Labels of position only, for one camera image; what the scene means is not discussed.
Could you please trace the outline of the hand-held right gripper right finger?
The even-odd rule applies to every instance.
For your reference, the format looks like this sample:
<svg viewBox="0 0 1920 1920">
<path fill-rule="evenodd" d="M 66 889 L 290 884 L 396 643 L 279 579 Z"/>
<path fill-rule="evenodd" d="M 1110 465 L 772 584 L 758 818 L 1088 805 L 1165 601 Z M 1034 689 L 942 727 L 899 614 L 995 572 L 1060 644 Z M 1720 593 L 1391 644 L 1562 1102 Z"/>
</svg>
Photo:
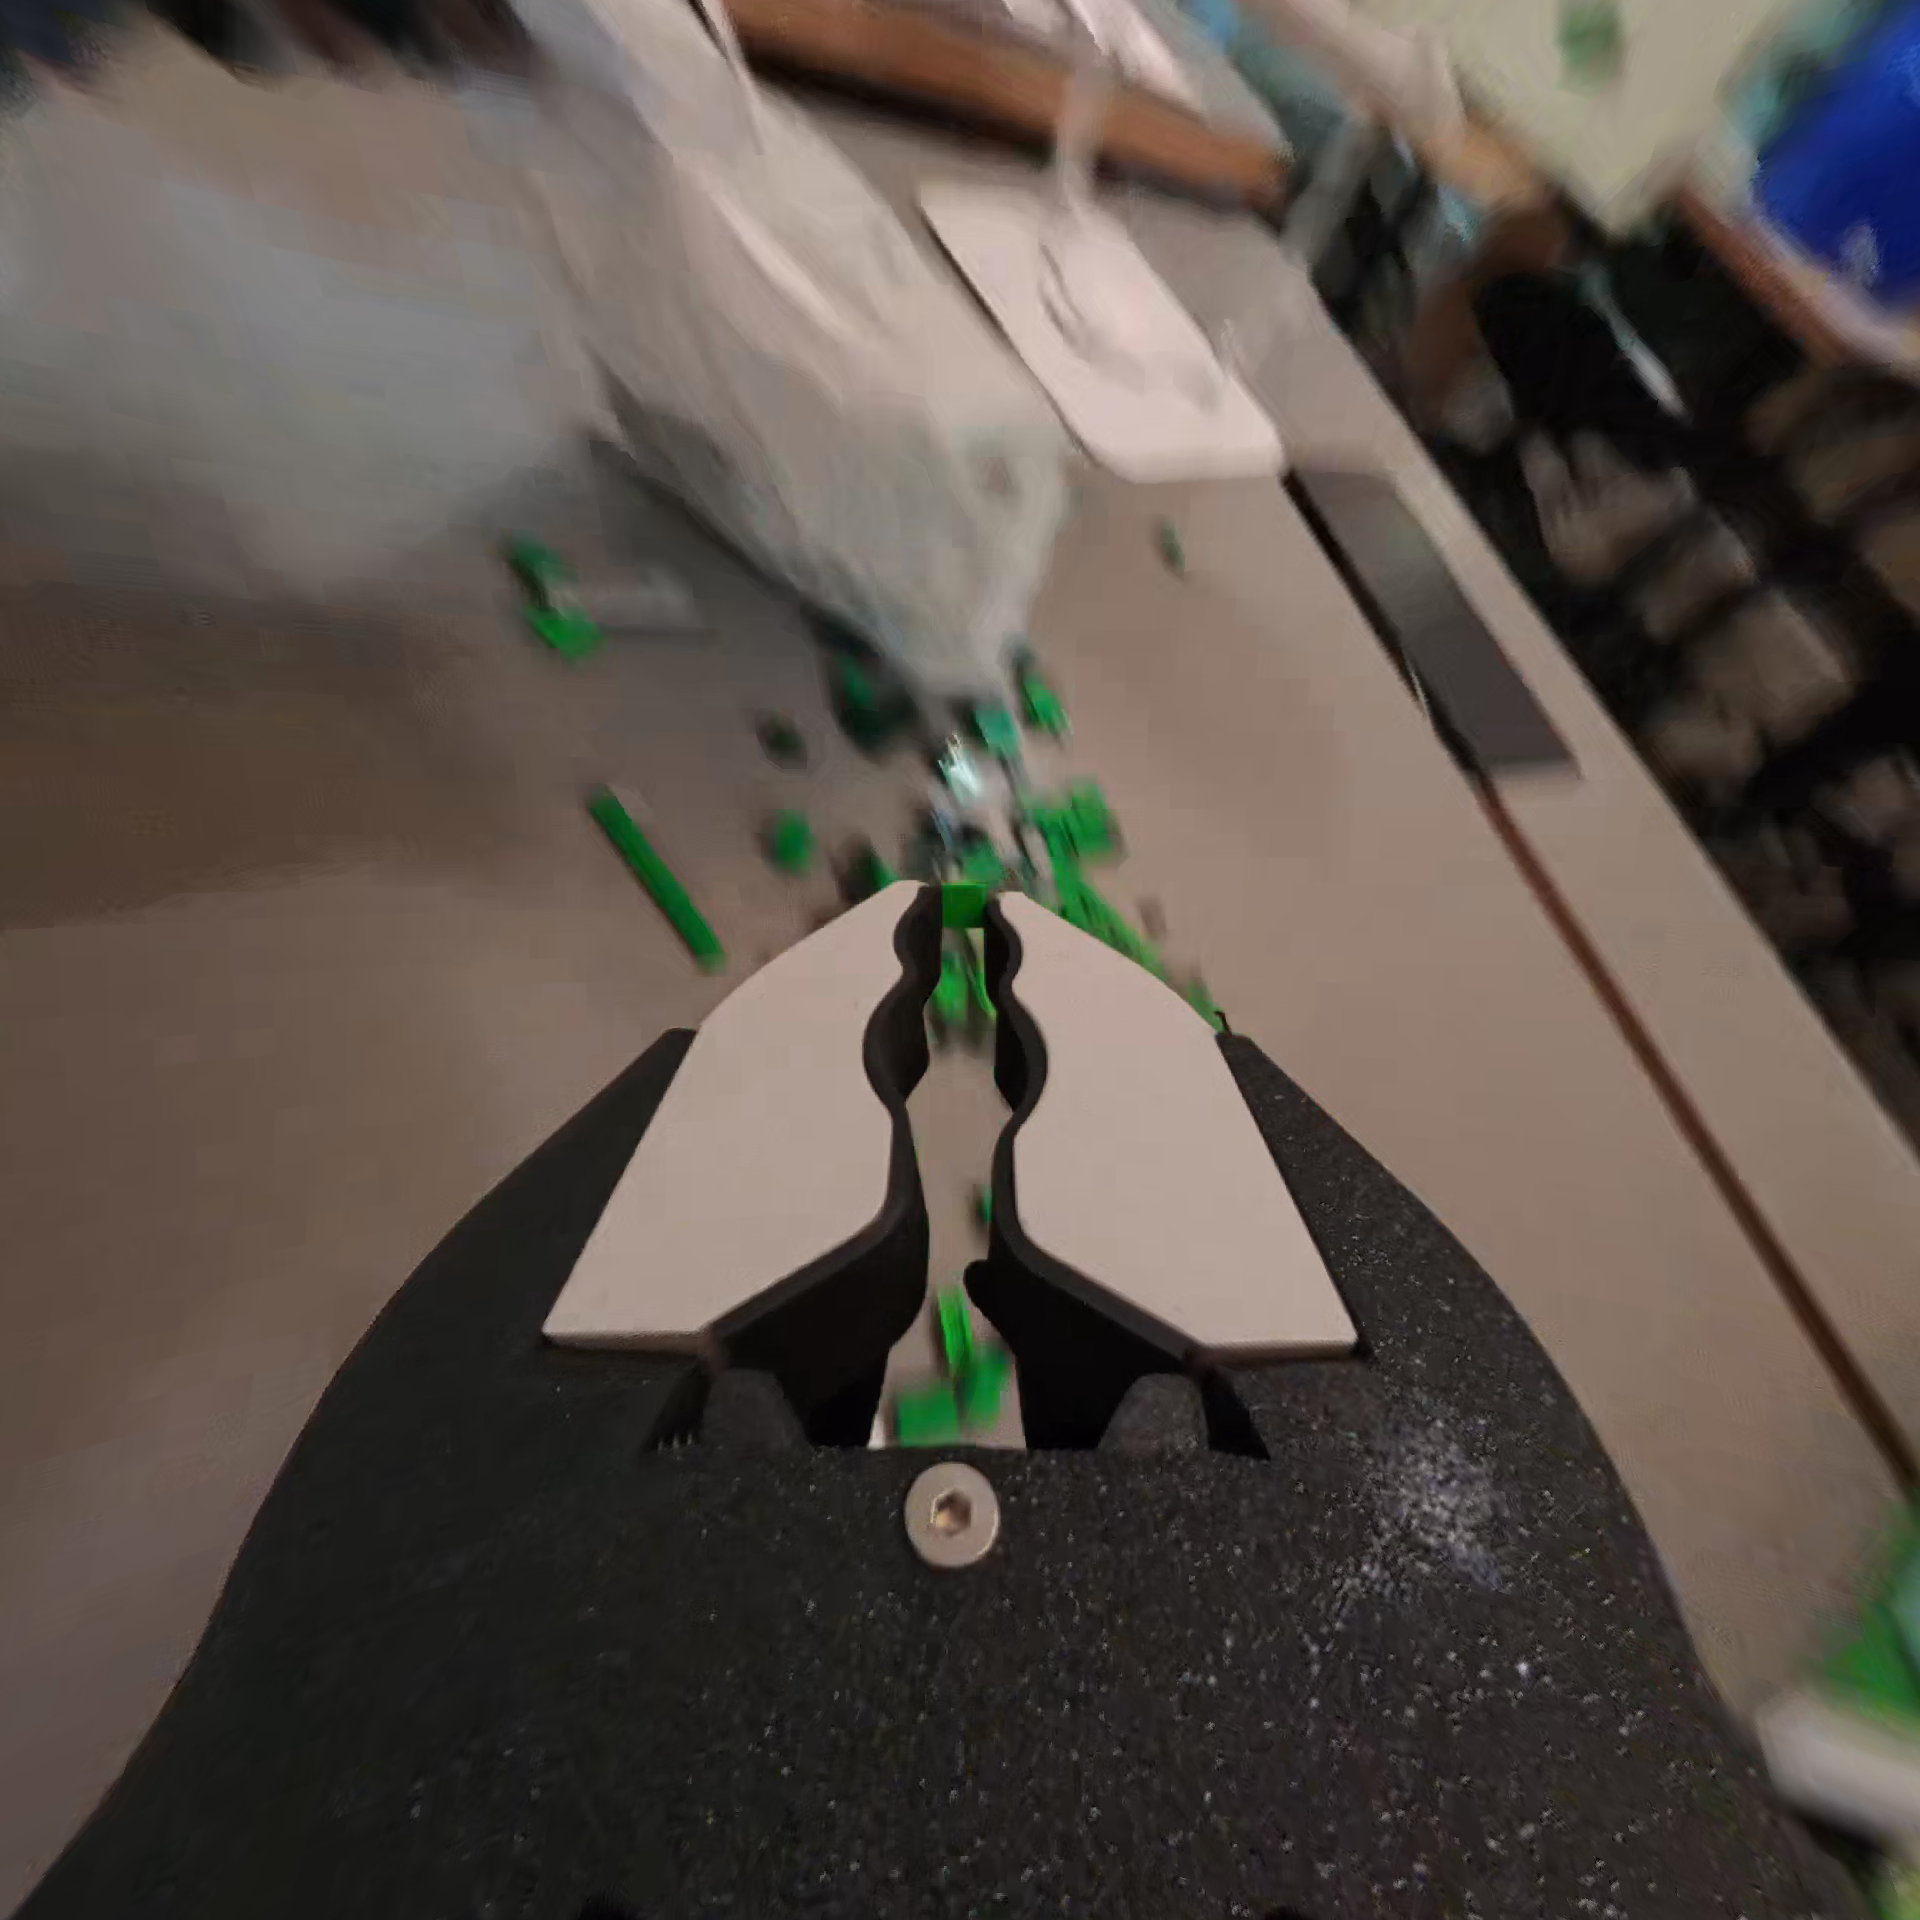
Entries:
<svg viewBox="0 0 1920 1920">
<path fill-rule="evenodd" d="M 1362 1328 L 1213 1022 L 1024 893 L 984 905 L 995 1006 L 989 1252 L 971 1302 L 1013 1359 L 1029 1447 L 1097 1447 L 1139 1376 L 1355 1359 Z"/>
</svg>

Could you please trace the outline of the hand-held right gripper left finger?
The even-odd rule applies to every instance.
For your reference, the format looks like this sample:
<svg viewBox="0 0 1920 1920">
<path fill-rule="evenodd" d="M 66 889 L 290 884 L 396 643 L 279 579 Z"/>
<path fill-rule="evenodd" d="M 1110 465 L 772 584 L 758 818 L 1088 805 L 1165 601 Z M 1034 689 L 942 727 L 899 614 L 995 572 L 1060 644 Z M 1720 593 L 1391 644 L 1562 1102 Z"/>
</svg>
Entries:
<svg viewBox="0 0 1920 1920">
<path fill-rule="evenodd" d="M 899 880 L 678 1030 L 541 1340 L 767 1373 L 811 1443 L 867 1447 L 927 1291 L 912 1092 L 942 952 L 942 889 Z"/>
</svg>

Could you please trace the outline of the pile of green toy bricks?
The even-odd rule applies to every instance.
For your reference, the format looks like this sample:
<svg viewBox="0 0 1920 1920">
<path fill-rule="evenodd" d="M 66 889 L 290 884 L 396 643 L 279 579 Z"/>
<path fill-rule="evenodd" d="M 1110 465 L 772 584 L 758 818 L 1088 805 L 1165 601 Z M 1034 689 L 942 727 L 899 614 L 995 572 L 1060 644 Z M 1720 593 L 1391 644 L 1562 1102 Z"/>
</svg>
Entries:
<svg viewBox="0 0 1920 1920">
<path fill-rule="evenodd" d="M 536 537 L 508 531 L 498 559 L 517 579 L 525 627 L 560 659 L 588 659 L 602 636 L 575 609 L 566 609 L 563 589 L 581 579 Z M 1092 871 L 1122 859 L 1122 826 L 1110 799 L 1092 778 L 1070 778 L 1042 794 L 1029 775 L 1029 736 L 1067 743 L 1070 717 L 1060 691 L 1034 661 L 1034 654 L 1013 643 L 1009 654 L 1009 701 L 964 701 L 938 709 L 955 717 L 951 734 L 932 736 L 932 722 L 912 701 L 912 686 L 889 666 L 889 659 L 853 636 L 848 625 L 826 609 L 804 614 L 813 644 L 822 648 L 826 709 L 839 736 L 858 754 L 889 754 L 902 739 L 927 739 L 932 788 L 915 814 L 915 832 L 902 859 L 889 859 L 875 842 L 848 843 L 837 865 L 837 889 L 846 905 L 862 905 L 893 880 L 971 880 L 991 893 L 1042 898 L 1054 913 L 1118 950 L 1162 983 L 1175 983 L 1184 1002 L 1213 1028 L 1225 1030 L 1225 1015 L 1211 995 L 1206 981 L 1178 983 L 1162 945 L 1158 923 L 1144 913 L 1133 923 L 1101 889 Z M 796 805 L 776 805 L 758 832 L 762 859 L 778 874 L 811 874 L 822 863 L 822 835 Z M 984 928 L 946 932 L 942 970 L 927 1002 L 932 1041 L 984 1046 L 995 1028 L 989 995 Z M 872 1443 L 964 1443 L 989 1438 L 1009 1400 L 1009 1356 L 989 1340 L 964 1294 L 964 1281 L 932 1291 L 932 1370 L 886 1388 L 875 1404 Z"/>
</svg>

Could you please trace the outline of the white printed paper bag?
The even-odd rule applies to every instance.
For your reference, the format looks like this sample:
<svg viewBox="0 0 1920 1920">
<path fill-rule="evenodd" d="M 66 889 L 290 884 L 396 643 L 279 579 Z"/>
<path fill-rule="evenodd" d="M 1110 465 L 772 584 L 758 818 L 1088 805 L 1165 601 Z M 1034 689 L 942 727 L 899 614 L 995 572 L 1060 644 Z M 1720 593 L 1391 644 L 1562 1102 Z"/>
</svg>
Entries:
<svg viewBox="0 0 1920 1920">
<path fill-rule="evenodd" d="M 915 691 L 1000 696 L 1070 493 L 1013 351 L 721 3 L 512 12 L 518 186 L 640 470 Z"/>
</svg>

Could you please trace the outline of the grey desk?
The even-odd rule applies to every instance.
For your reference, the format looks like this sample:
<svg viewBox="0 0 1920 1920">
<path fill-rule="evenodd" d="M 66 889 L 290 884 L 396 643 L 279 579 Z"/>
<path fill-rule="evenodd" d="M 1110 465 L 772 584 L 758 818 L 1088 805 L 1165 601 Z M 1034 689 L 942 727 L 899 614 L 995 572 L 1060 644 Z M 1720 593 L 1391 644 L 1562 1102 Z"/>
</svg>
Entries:
<svg viewBox="0 0 1920 1920">
<path fill-rule="evenodd" d="M 1127 220 L 1206 315 L 1271 243 Z M 1395 478 L 1577 775 L 1475 794 L 1282 488 L 1092 478 L 1042 654 L 1122 893 L 1499 1279 L 1747 1711 L 1916 1469 L 1916 1155 L 1317 313 L 1271 392 L 1315 466 Z M 804 636 L 585 413 L 441 92 L 137 26 L 3 128 L 3 1911 L 376 1308 L 721 995 L 581 788 L 742 967 L 813 913 L 754 854 Z M 508 531 L 669 568 L 708 627 L 560 659 Z"/>
</svg>

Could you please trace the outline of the long narrow green plate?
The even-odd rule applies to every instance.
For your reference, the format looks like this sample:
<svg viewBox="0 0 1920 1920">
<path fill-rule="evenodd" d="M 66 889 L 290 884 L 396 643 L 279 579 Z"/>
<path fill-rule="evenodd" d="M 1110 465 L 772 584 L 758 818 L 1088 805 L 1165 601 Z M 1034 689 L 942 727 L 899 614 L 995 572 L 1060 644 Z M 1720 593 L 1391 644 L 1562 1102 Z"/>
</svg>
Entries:
<svg viewBox="0 0 1920 1920">
<path fill-rule="evenodd" d="M 680 871 L 658 854 L 640 814 L 612 782 L 594 782 L 585 809 L 694 967 L 724 970 L 728 950 L 721 932 L 708 923 Z"/>
</svg>

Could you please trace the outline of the light grey holed plate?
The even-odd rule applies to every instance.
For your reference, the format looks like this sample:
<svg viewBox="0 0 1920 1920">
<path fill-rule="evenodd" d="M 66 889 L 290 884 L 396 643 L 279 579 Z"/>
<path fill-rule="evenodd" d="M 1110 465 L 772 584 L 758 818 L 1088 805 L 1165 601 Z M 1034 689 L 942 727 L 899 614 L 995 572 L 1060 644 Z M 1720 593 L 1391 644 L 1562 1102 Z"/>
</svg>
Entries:
<svg viewBox="0 0 1920 1920">
<path fill-rule="evenodd" d="M 563 601 L 596 633 L 690 636 L 708 627 L 694 589 L 669 568 L 585 578 L 563 589 Z"/>
</svg>

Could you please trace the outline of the white book stand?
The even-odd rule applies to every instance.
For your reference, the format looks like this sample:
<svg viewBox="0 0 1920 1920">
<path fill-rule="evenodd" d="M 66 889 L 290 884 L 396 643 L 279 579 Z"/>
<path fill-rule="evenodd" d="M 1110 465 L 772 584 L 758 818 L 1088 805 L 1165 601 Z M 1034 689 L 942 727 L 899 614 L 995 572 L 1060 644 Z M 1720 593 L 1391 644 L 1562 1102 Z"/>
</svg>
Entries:
<svg viewBox="0 0 1920 1920">
<path fill-rule="evenodd" d="M 1265 243 L 1258 279 L 1199 323 L 1092 198 L 1118 104 L 1127 3 L 1067 3 L 1070 79 L 1034 190 L 932 181 L 924 223 L 1083 452 L 1133 487 L 1289 478 L 1260 377 L 1290 362 L 1317 309 L 1308 263 Z"/>
</svg>

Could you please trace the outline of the green cardboard toy box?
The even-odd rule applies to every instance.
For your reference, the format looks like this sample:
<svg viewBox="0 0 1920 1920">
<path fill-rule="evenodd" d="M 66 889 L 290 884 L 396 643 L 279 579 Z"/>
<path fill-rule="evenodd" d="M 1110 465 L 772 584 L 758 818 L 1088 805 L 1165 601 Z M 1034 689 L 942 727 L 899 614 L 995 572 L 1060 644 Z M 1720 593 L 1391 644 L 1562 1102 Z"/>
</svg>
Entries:
<svg viewBox="0 0 1920 1920">
<path fill-rule="evenodd" d="M 1920 1514 L 1907 1502 L 1812 1673 L 1755 1716 L 1772 1791 L 1916 1869 L 1920 1840 Z"/>
</svg>

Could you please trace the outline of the wooden background table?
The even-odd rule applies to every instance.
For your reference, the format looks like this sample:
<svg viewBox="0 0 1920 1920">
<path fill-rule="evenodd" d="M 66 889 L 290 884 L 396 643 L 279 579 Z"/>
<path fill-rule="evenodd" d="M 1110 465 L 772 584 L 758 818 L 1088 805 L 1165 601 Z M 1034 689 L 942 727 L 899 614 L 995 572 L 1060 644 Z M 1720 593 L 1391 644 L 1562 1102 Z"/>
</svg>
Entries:
<svg viewBox="0 0 1920 1920">
<path fill-rule="evenodd" d="M 984 3 L 736 0 L 728 16 L 758 73 L 1024 153 L 1054 143 L 1073 73 L 1060 37 L 991 26 Z M 1282 128 L 1211 48 L 1186 73 L 1213 88 L 1196 104 L 1113 79 L 1097 160 L 1199 204 L 1282 206 Z"/>
</svg>

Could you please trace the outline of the instruction booklet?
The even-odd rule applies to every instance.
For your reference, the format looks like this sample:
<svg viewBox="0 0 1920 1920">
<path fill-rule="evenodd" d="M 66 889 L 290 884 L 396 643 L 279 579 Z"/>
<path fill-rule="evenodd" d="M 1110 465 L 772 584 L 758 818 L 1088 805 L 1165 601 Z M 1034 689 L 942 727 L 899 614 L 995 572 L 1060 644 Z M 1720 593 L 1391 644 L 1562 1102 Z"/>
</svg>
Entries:
<svg viewBox="0 0 1920 1920">
<path fill-rule="evenodd" d="M 1574 79 L 1566 10 L 1547 0 L 1442 3 L 1437 37 L 1475 104 L 1619 234 L 1692 178 L 1785 12 L 1775 0 L 1624 0 L 1619 63 L 1600 82 Z"/>
</svg>

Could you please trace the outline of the blue container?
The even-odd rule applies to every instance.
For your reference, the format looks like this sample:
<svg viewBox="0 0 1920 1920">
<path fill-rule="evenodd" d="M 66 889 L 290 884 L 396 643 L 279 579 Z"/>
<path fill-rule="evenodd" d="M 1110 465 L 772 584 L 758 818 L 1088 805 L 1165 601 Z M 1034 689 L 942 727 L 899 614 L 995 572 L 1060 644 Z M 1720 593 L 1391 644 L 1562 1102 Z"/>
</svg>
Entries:
<svg viewBox="0 0 1920 1920">
<path fill-rule="evenodd" d="M 1785 43 L 1755 206 L 1796 256 L 1879 313 L 1920 290 L 1920 10 L 1819 3 Z"/>
</svg>

